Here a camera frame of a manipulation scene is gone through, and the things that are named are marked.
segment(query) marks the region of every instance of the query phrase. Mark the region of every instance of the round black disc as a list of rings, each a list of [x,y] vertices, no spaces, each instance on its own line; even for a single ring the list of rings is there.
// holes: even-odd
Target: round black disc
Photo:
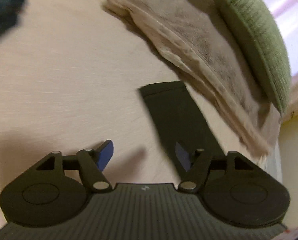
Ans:
[[[223,177],[203,191],[207,207],[235,226],[261,227],[280,221],[290,196],[280,183],[268,178]]]
[[[66,176],[35,173],[20,176],[0,194],[0,207],[8,222],[44,227],[64,222],[87,200],[83,185]]]

